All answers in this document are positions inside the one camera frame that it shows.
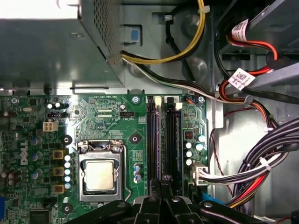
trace barcode sticker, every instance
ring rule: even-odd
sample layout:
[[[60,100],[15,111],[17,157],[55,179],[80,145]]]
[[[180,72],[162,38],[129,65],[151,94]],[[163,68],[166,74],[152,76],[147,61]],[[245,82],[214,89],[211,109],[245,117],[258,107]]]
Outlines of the barcode sticker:
[[[235,71],[235,73],[229,78],[228,82],[241,91],[254,79],[254,76],[252,76],[248,72],[245,72],[243,69],[238,68],[237,71]]]
[[[246,39],[246,27],[249,19],[240,22],[232,29],[232,36],[239,41],[247,41]]]

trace yellow and black wires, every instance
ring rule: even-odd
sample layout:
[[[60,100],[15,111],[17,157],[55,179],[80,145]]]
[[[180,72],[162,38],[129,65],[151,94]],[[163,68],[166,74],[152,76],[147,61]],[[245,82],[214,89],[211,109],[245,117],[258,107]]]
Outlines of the yellow and black wires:
[[[150,58],[144,58],[139,57],[137,55],[133,55],[131,53],[128,53],[126,51],[122,52],[122,57],[126,60],[136,63],[136,64],[160,64],[160,63],[166,63],[166,62],[175,62],[182,60],[189,56],[191,52],[194,51],[198,47],[198,43],[200,42],[200,38],[203,35],[204,26],[206,22],[206,15],[205,15],[205,5],[203,0],[198,0],[198,6],[199,6],[199,25],[197,28],[197,31],[195,33],[194,38],[190,42],[189,46],[186,47],[185,50],[183,50],[181,53],[167,57],[162,59],[150,59]]]

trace dell logo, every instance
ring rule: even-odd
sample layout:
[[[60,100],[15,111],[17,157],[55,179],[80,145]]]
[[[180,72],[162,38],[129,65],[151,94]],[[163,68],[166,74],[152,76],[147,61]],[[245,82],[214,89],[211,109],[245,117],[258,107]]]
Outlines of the dell logo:
[[[27,159],[27,156],[28,156],[28,141],[25,141],[25,142],[22,142],[21,143],[21,165],[24,166],[24,165],[28,165],[28,159]]]

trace blue tab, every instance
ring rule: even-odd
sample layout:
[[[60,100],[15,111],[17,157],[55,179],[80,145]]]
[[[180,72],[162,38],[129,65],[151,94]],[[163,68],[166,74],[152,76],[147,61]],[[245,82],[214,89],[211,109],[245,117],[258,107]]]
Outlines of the blue tab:
[[[222,201],[220,201],[220,200],[218,200],[218,199],[216,199],[214,197],[211,197],[211,196],[209,196],[206,193],[202,193],[201,196],[202,196],[202,200],[203,201],[213,201],[213,202],[217,202],[219,204],[224,204],[224,202],[222,202]]]
[[[131,40],[135,41],[135,42],[139,40],[139,30],[138,29],[132,29]]]

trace motherboard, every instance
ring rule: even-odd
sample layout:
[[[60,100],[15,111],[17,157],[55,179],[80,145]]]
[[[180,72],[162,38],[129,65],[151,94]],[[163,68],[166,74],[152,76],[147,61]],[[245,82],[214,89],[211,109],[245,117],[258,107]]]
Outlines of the motherboard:
[[[173,194],[200,186],[206,109],[194,96],[0,97],[0,220],[62,224],[111,201],[132,203],[150,180]]]

